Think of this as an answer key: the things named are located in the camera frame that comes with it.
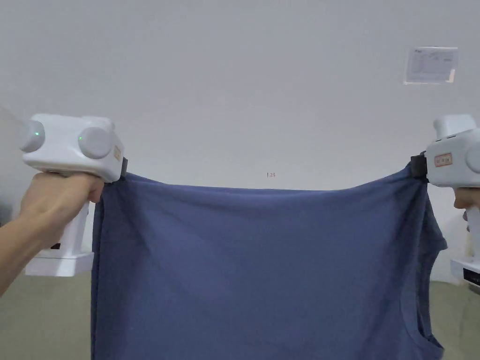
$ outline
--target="sign on wall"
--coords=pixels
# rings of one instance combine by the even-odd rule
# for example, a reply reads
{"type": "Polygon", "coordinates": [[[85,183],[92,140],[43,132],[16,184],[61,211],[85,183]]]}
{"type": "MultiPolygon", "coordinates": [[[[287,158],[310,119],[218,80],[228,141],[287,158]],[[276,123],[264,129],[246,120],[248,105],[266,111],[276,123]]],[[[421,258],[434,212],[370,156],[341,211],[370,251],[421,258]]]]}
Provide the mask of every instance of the sign on wall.
{"type": "Polygon", "coordinates": [[[411,48],[404,84],[453,83],[457,65],[458,48],[411,48]]]}

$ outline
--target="blue t-shirt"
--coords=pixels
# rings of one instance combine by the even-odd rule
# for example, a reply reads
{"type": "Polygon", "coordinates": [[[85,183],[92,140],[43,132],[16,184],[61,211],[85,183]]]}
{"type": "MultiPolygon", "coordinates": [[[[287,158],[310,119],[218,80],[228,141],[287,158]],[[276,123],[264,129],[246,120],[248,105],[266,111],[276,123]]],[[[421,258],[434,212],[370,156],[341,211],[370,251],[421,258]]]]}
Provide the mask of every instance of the blue t-shirt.
{"type": "Polygon", "coordinates": [[[340,191],[128,174],[94,223],[95,360],[436,360],[445,240],[407,168],[340,191]]]}

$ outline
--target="handle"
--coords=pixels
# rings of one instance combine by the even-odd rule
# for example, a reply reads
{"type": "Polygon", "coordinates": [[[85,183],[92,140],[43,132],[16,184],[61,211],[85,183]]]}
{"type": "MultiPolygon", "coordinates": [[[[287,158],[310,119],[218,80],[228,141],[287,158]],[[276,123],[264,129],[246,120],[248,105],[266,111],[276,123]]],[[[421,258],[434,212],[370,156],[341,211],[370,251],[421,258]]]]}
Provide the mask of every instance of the handle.
{"type": "Polygon", "coordinates": [[[80,210],[80,213],[65,227],[60,242],[51,249],[42,250],[37,256],[44,258],[71,259],[82,252],[85,224],[87,221],[89,203],[80,210]]]}
{"type": "Polygon", "coordinates": [[[480,210],[476,206],[467,209],[468,227],[472,236],[473,256],[480,259],[480,210]]]}

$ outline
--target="white base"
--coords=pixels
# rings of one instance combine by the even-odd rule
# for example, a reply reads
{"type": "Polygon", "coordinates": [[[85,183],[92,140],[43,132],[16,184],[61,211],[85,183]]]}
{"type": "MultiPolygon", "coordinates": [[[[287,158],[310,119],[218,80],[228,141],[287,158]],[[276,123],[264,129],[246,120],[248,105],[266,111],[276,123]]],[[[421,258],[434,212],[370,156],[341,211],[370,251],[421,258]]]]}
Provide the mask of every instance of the white base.
{"type": "MultiPolygon", "coordinates": [[[[455,278],[459,280],[465,280],[463,269],[467,269],[477,274],[480,274],[480,260],[475,259],[473,257],[465,257],[462,259],[452,259],[450,261],[450,269],[452,271],[453,276],[455,276],[455,278]]],[[[473,283],[471,281],[468,281],[468,283],[480,288],[480,282],[473,283]]]]}
{"type": "Polygon", "coordinates": [[[74,276],[91,271],[93,252],[83,252],[71,259],[35,257],[25,267],[30,276],[74,276]]]}

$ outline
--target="orange label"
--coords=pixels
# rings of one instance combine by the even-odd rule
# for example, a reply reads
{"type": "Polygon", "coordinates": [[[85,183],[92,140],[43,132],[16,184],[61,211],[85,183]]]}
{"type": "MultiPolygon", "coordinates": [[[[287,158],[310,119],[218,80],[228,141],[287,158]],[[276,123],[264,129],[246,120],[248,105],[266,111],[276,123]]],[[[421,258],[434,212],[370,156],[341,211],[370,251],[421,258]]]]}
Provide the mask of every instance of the orange label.
{"type": "Polygon", "coordinates": [[[447,166],[453,164],[452,153],[441,154],[435,157],[435,166],[439,168],[440,166],[447,166]]]}
{"type": "Polygon", "coordinates": [[[120,161],[121,159],[121,151],[120,149],[118,149],[117,146],[115,146],[115,148],[113,149],[113,156],[115,156],[115,158],[120,161]]]}

